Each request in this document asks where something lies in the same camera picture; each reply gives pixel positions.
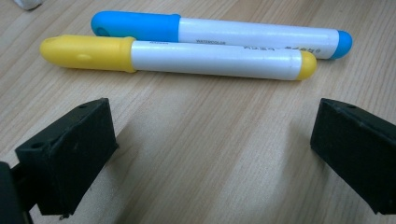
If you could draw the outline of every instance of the yellow marker cap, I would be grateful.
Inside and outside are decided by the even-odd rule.
[[[61,35],[45,39],[43,58],[62,67],[135,72],[131,61],[131,37]]]
[[[317,58],[307,51],[301,51],[301,69],[296,80],[304,80],[311,77],[317,69]]]

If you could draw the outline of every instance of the blue marker cap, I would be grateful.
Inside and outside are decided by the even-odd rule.
[[[338,46],[335,53],[330,57],[330,59],[339,59],[344,57],[352,48],[352,36],[345,31],[338,31]]]
[[[180,15],[101,11],[91,20],[99,36],[132,36],[137,40],[178,42]]]

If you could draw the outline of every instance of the black object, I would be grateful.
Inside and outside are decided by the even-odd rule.
[[[12,172],[0,164],[0,223],[31,223],[36,203],[43,215],[73,215],[117,147],[108,99],[74,108],[16,149]]]
[[[374,210],[396,214],[396,126],[354,105],[321,99],[311,147]]]

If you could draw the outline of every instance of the marker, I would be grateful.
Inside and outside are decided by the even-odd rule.
[[[136,70],[303,80],[317,61],[299,50],[135,41],[131,37],[61,35],[44,40],[41,55],[70,68]]]
[[[102,11],[91,27],[100,36],[133,36],[137,40],[299,49],[318,59],[338,59],[352,48],[352,37],[340,30],[240,21],[212,21],[122,11]]]

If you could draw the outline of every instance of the wood grain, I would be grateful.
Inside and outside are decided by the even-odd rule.
[[[302,82],[64,69],[45,38],[93,35],[100,10],[330,27],[354,37],[343,59]],[[375,215],[311,149],[318,102],[396,123],[396,1],[69,0],[0,3],[0,159],[76,105],[110,99],[120,149],[69,219],[35,223],[395,223]]]

